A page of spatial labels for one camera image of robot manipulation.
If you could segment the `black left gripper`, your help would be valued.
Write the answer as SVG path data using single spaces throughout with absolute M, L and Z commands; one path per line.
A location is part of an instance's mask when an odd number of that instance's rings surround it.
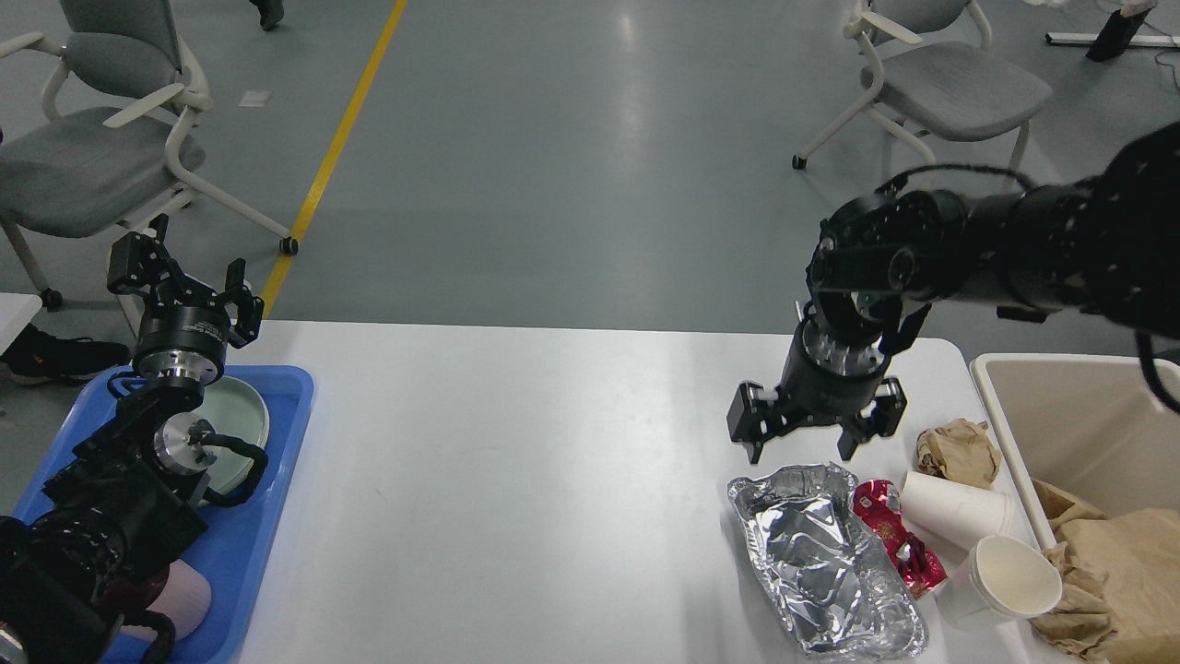
M 184 305 L 185 272 L 164 245 L 168 224 L 169 216 L 158 213 L 148 223 L 148 232 L 130 231 L 114 241 L 107 259 L 107 291 L 151 305 L 136 333 L 136 375 L 173 375 L 211 384 L 224 374 L 228 344 L 240 349 L 258 338 L 266 300 L 250 290 L 247 261 L 232 259 L 214 308 Z

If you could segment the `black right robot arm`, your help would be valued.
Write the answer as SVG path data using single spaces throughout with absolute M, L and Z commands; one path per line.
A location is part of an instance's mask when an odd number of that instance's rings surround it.
M 839 426 L 839 455 L 892 436 L 907 397 L 890 362 L 914 344 L 931 307 L 958 300 L 998 318 L 1099 314 L 1132 329 L 1139 369 L 1169 410 L 1153 338 L 1176 338 L 1179 127 L 1121 147 L 1075 184 L 1016 182 L 1014 193 L 909 190 L 902 172 L 820 225 L 806 269 L 809 298 L 775 387 L 745 382 L 726 414 L 733 443 L 756 464 L 763 445 L 809 426 Z

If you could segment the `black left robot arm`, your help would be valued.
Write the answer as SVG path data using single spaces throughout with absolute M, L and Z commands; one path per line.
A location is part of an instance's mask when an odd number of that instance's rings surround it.
M 145 305 L 129 370 L 107 382 L 112 419 L 42 484 L 48 512 L 32 524 L 4 517 L 5 663 L 96 663 L 126 625 L 153 631 L 145 663 L 166 660 L 172 618 L 130 593 L 206 532 L 199 504 L 244 504 L 268 467 L 262 446 L 195 416 L 228 348 L 258 337 L 263 302 L 243 259 L 227 267 L 222 290 L 183 272 L 166 224 L 159 213 L 111 249 L 107 290 Z

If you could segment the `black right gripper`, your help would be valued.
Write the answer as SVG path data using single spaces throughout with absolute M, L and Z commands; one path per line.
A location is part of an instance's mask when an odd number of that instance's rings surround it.
M 899 379 L 884 379 L 886 372 L 889 357 L 873 343 L 843 344 L 815 318 L 806 318 L 794 331 L 778 390 L 754 382 L 738 384 L 726 412 L 730 441 L 742 446 L 749 464 L 759 464 L 771 440 L 809 421 L 821 426 L 838 421 L 839 455 L 851 461 L 860 445 L 876 436 L 893 438 L 902 425 L 909 399 Z

